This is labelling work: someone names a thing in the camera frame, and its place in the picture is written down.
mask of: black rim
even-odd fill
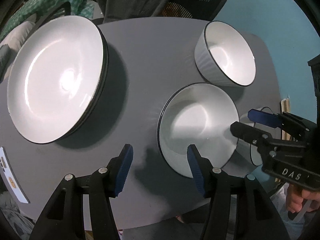
[[[213,21],[213,22],[221,22],[221,23],[224,23],[224,24],[230,26],[231,28],[233,28],[230,24],[227,24],[227,23],[222,22],[222,21]],[[213,22],[207,23],[207,25],[204,27],[204,41],[205,41],[205,45],[206,45],[208,51],[210,51],[210,50],[209,50],[208,43],[207,43],[206,30],[207,30],[207,27],[209,26],[209,24],[210,24],[210,23],[213,23]],[[213,61],[215,62],[215,64],[217,65],[217,67],[220,69],[221,73],[223,73],[223,74],[225,75],[225,77],[228,78],[232,83],[234,83],[234,84],[236,84],[236,85],[238,85],[238,86],[240,86],[240,87],[248,87],[248,86],[250,86],[250,85],[254,82],[254,80],[255,80],[255,78],[256,78],[257,71],[255,72],[255,74],[254,74],[254,79],[253,79],[253,81],[252,81],[250,84],[248,84],[248,85],[240,85],[240,84],[238,84],[237,82],[234,82],[231,78],[229,78],[229,77],[223,72],[223,70],[220,68],[220,66],[218,65],[218,63],[215,61],[215,59],[213,58],[213,56],[212,56],[211,53],[210,53],[210,56],[211,56],[211,58],[213,59]]]
[[[180,176],[183,176],[183,177],[185,177],[185,178],[188,178],[188,177],[186,177],[186,176],[180,174],[179,172],[175,171],[174,168],[172,168],[172,167],[170,166],[170,164],[167,162],[166,158],[165,158],[164,155],[163,155],[163,152],[162,152],[161,146],[160,146],[160,138],[159,138],[159,136],[160,136],[160,124],[161,124],[161,120],[162,120],[164,111],[166,110],[166,108],[167,108],[167,106],[169,105],[169,103],[171,102],[171,100],[172,100],[179,92],[181,92],[181,91],[184,90],[185,88],[190,87],[190,86],[192,86],[192,85],[196,85],[196,84],[208,84],[208,85],[217,87],[216,85],[213,85],[213,84],[207,83],[207,82],[196,82],[196,83],[191,83],[191,84],[189,84],[189,85],[186,85],[186,86],[180,88],[177,92],[175,92],[175,93],[169,98],[169,100],[167,101],[167,103],[164,105],[164,108],[163,108],[162,111],[161,111],[161,114],[160,114],[160,117],[159,117],[159,121],[158,121],[158,126],[157,126],[157,143],[158,143],[158,148],[159,148],[159,151],[160,151],[160,154],[161,154],[162,158],[164,159],[164,161],[167,163],[167,165],[168,165],[175,173],[177,173],[177,174],[179,174]],[[238,109],[237,109],[236,104],[235,104],[234,102],[233,102],[233,104],[234,104],[234,106],[235,106],[235,108],[236,108],[237,115],[238,115],[238,120],[239,120],[240,117],[239,117]],[[223,167],[228,163],[228,161],[230,160],[230,158],[226,161],[226,163],[225,163],[221,168],[223,168]]]
[[[57,138],[57,139],[55,139],[53,141],[46,142],[46,143],[36,143],[36,142],[28,140],[14,126],[16,128],[17,132],[23,138],[25,138],[27,141],[29,141],[31,143],[34,143],[34,144],[45,145],[45,144],[53,143],[53,142],[56,142],[56,141],[61,140],[63,138],[66,138],[66,137],[68,137],[69,135],[74,133],[76,130],[78,130],[82,126],[82,124],[87,120],[87,118],[90,116],[91,112],[95,108],[95,106],[96,106],[96,104],[97,104],[97,102],[99,100],[99,97],[100,97],[100,95],[101,95],[101,93],[103,91],[105,82],[106,82],[106,77],[107,77],[107,74],[108,74],[109,56],[108,56],[108,44],[107,44],[107,41],[106,41],[102,31],[98,28],[98,26],[95,25],[95,24],[94,24],[94,26],[97,28],[97,30],[99,31],[100,36],[101,36],[102,46],[103,46],[103,59],[102,59],[102,66],[101,66],[101,72],[100,72],[98,85],[96,87],[96,90],[95,90],[95,92],[94,92],[94,94],[93,94],[93,96],[92,96],[92,98],[90,100],[90,103],[88,104],[86,110],[83,112],[82,116],[79,118],[79,120],[76,122],[76,124],[68,132],[66,132],[61,137],[59,137],[59,138]]]

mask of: gray table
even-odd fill
[[[156,223],[206,203],[191,179],[165,163],[156,142],[158,118],[170,96],[185,85],[204,81],[194,62],[194,48],[206,23],[155,17],[100,25],[110,56],[105,90],[86,123],[58,142],[36,145],[20,136],[8,114],[7,84],[0,85],[0,145],[31,202],[19,203],[24,214],[37,219],[65,174],[91,174],[117,156],[125,143],[133,145],[134,160],[123,192],[111,200],[118,228]],[[277,112],[279,88],[268,49],[258,37],[243,35],[256,59],[256,80],[247,88],[223,89],[239,115],[263,106]],[[253,168],[237,152],[224,167],[237,176]],[[84,200],[85,227],[90,229],[88,198]]]

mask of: hand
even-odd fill
[[[307,212],[316,210],[320,206],[320,192],[310,192],[303,189],[302,191],[295,185],[289,185],[286,197],[287,210],[295,213],[302,209],[303,199],[312,199],[310,207]]]

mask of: person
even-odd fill
[[[302,209],[304,199],[314,200],[307,212],[312,212],[320,207],[320,192],[310,192],[305,189],[301,190],[297,186],[290,184],[286,197],[287,210],[292,213],[299,212]]]

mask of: white bowl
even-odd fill
[[[236,149],[238,138],[230,125],[239,121],[231,98],[209,83],[195,83],[177,91],[165,105],[158,123],[158,145],[166,162],[192,178],[187,148],[195,144],[202,157],[221,168]]]
[[[8,110],[18,132],[45,144],[74,130],[104,82],[106,56],[99,29],[84,17],[64,16],[40,27],[9,76]]]
[[[253,53],[243,36],[230,25],[206,25],[195,48],[200,73],[212,84],[249,86],[256,76]]]

